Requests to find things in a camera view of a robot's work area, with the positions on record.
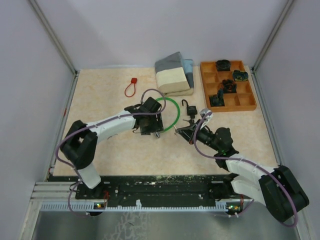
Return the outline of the black Kaijing padlock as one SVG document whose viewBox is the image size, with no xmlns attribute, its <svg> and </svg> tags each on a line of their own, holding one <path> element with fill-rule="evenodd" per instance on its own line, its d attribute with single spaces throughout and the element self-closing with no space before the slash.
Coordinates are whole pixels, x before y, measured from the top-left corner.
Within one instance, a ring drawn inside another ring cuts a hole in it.
<svg viewBox="0 0 320 240">
<path fill-rule="evenodd" d="M 186 114 L 190 118 L 194 119 L 195 116 L 198 114 L 197 107 L 195 105 L 189 105 L 189 103 L 185 99 L 181 100 L 181 104 L 182 104 L 182 106 L 186 106 Z"/>
</svg>

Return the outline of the green cable lock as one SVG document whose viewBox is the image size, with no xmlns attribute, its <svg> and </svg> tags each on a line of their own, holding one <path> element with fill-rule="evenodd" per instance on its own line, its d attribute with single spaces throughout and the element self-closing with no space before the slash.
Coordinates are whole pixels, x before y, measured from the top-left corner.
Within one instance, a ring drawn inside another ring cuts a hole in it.
<svg viewBox="0 0 320 240">
<path fill-rule="evenodd" d="M 179 104 L 174 99 L 172 99 L 170 97 L 158 97 L 156 99 L 156 101 L 158 101 L 158 102 L 165 101 L 166 104 L 170 103 L 175 107 L 175 110 L 173 110 L 171 108 L 169 108 L 169 110 L 167 110 L 168 106 L 165 107 L 163 115 L 165 117 L 169 116 L 172 118 L 171 123 L 164 124 L 164 129 L 161 132 L 165 133 L 176 126 L 176 124 L 178 123 L 180 116 L 181 116 L 181 109 L 180 109 Z"/>
</svg>

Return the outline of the red cable seal lock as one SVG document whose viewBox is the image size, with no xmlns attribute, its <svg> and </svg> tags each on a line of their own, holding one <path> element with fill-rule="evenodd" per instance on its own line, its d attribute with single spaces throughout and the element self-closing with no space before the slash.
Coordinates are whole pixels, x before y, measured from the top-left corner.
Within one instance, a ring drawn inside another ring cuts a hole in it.
<svg viewBox="0 0 320 240">
<path fill-rule="evenodd" d="M 127 98 L 131 98 L 136 94 L 136 85 L 137 85 L 138 79 L 136 77 L 133 77 L 130 80 L 130 83 L 128 84 L 128 86 L 125 88 L 124 90 L 124 95 Z"/>
</svg>

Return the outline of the black-headed key bunch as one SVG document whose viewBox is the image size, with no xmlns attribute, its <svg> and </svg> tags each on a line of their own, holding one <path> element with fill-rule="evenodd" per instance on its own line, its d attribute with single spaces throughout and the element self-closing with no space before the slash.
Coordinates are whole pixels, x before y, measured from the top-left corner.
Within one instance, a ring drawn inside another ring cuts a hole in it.
<svg viewBox="0 0 320 240">
<path fill-rule="evenodd" d="M 195 123 L 195 115 L 188 115 L 189 119 L 183 119 L 183 121 L 188 122 L 190 125 Z"/>
</svg>

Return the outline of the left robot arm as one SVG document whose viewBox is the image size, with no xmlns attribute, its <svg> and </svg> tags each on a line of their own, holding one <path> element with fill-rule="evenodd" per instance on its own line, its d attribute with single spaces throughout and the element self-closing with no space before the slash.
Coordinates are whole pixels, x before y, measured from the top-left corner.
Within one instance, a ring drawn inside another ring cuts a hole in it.
<svg viewBox="0 0 320 240">
<path fill-rule="evenodd" d="M 118 114 L 101 121 L 84 123 L 75 121 L 58 149 L 72 163 L 76 174 L 86 185 L 86 192 L 97 199 L 103 195 L 104 186 L 93 160 L 97 145 L 126 131 L 140 130 L 150 135 L 164 129 L 161 111 L 163 106 L 154 98 L 124 108 Z"/>
</svg>

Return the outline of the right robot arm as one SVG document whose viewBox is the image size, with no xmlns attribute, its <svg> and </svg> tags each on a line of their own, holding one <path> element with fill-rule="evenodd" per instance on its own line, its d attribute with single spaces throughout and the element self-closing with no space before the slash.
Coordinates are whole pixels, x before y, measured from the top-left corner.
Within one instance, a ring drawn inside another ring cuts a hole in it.
<svg viewBox="0 0 320 240">
<path fill-rule="evenodd" d="M 195 122 L 177 128 L 175 133 L 191 145 L 199 141 L 216 151 L 216 164 L 229 172 L 223 179 L 227 197 L 249 197 L 264 205 L 282 223 L 309 205 L 309 198 L 288 167 L 266 167 L 245 159 L 234 149 L 229 128 L 220 127 L 212 132 L 207 126 L 198 128 Z"/>
</svg>

